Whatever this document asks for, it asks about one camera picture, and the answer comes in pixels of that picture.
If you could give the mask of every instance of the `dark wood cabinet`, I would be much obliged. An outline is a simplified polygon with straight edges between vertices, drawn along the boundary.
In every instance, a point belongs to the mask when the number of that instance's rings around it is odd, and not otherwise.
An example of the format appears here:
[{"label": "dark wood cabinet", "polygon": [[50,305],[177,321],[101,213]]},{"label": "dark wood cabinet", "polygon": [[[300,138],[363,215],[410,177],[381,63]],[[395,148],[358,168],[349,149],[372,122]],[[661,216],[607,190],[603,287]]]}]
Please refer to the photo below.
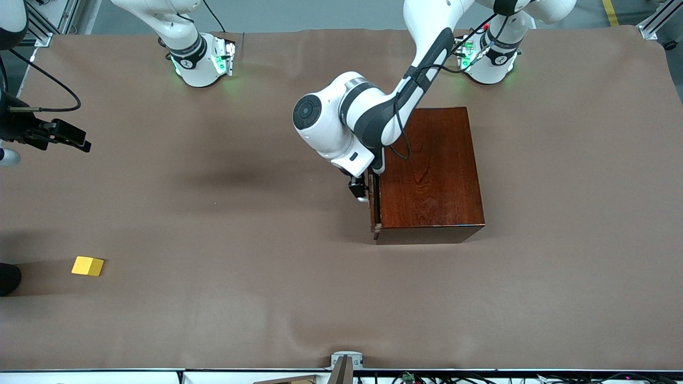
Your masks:
[{"label": "dark wood cabinet", "polygon": [[[406,125],[412,155],[386,150],[370,174],[370,221],[378,244],[461,243],[484,227],[467,109],[417,109]],[[407,153],[403,139],[394,148]]]}]

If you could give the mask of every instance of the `yellow cube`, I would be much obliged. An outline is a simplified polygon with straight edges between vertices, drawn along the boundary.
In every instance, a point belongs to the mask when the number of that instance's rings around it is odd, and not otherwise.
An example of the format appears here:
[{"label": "yellow cube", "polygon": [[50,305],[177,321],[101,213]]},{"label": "yellow cube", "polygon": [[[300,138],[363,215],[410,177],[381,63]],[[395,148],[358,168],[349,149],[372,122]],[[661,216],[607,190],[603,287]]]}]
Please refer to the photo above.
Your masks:
[{"label": "yellow cube", "polygon": [[89,258],[87,256],[77,256],[71,273],[76,275],[99,276],[102,272],[103,265],[104,260]]}]

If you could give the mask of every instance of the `yellow floor stripe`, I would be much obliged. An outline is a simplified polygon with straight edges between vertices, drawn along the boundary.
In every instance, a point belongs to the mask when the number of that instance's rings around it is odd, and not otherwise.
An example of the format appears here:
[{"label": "yellow floor stripe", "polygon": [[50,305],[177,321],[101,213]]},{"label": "yellow floor stripe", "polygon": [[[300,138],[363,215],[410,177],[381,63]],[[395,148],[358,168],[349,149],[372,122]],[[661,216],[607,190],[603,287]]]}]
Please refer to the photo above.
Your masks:
[{"label": "yellow floor stripe", "polygon": [[614,5],[612,5],[612,0],[602,0],[602,5],[604,6],[605,12],[607,12],[607,19],[612,27],[619,25],[617,20],[617,14],[614,12]]}]

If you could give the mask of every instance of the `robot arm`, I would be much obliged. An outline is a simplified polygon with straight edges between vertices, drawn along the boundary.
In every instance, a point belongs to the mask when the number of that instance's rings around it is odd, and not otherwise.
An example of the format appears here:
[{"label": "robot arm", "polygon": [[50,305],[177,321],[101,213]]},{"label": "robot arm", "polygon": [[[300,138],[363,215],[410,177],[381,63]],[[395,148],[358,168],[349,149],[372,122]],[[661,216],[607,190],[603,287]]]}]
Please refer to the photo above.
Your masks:
[{"label": "robot arm", "polygon": [[356,72],[337,77],[294,107],[299,135],[332,164],[360,177],[372,164],[384,171],[382,149],[401,135],[400,122],[429,90],[453,48],[453,30],[474,0],[405,0],[403,16],[417,51],[389,94]]},{"label": "robot arm", "polygon": [[188,13],[199,9],[198,0],[111,0],[149,25],[169,49],[186,49],[199,32]]},{"label": "robot arm", "polygon": [[567,17],[576,5],[576,0],[524,0],[515,4],[512,13],[507,13],[500,10],[501,6],[505,6],[502,5],[504,2],[500,0],[477,0],[477,2],[503,16],[512,16],[524,10],[531,17],[544,24],[557,23]]},{"label": "robot arm", "polygon": [[213,84],[232,74],[234,43],[200,33],[188,13],[199,9],[200,0],[111,0],[149,25],[171,53],[176,73],[193,87]]}]

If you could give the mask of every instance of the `floor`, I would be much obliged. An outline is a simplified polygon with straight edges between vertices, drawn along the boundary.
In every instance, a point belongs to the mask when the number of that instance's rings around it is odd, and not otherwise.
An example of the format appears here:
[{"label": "floor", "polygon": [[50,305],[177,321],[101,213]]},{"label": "floor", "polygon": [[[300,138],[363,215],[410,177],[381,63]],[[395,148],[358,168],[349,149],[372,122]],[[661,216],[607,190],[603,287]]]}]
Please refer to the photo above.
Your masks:
[{"label": "floor", "polygon": [[[399,0],[208,0],[216,15],[228,31],[287,32],[304,29],[404,29],[402,7]],[[654,12],[657,0],[613,0],[620,24],[637,24]],[[459,27],[475,26],[489,15],[489,10],[475,4],[462,18]],[[218,29],[206,7],[192,15],[202,31]],[[678,39],[683,33],[683,12],[659,32],[660,42]],[[609,20],[602,0],[578,0],[574,11],[556,25],[538,25],[539,28],[601,28]],[[151,29],[133,15],[113,5],[109,0],[83,0],[77,30],[92,34],[143,34]],[[29,55],[30,49],[23,49]],[[667,52],[671,76],[683,100],[683,49]],[[2,53],[8,67],[10,91],[15,94],[25,73],[25,65],[9,53]]]}]

